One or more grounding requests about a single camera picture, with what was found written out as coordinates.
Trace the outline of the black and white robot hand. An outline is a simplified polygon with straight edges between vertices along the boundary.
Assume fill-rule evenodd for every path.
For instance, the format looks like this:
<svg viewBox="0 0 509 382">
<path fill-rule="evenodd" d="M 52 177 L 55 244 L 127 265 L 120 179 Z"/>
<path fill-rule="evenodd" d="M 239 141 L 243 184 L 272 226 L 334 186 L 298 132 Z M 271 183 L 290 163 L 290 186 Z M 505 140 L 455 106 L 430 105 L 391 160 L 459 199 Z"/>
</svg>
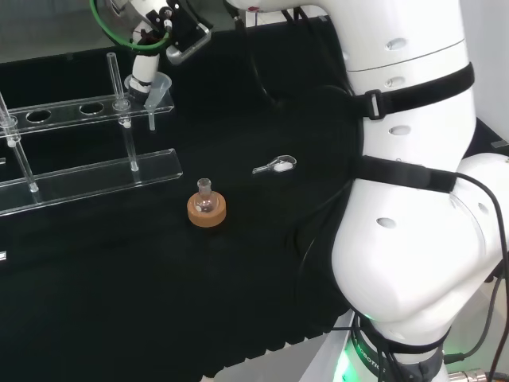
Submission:
<svg viewBox="0 0 509 382">
<path fill-rule="evenodd" d="M 106 1 L 112 14 L 131 28 L 128 43 L 134 46 L 130 98 L 144 103 L 156 76 L 160 51 L 173 30 L 173 17 L 179 6 L 169 1 Z"/>
</svg>

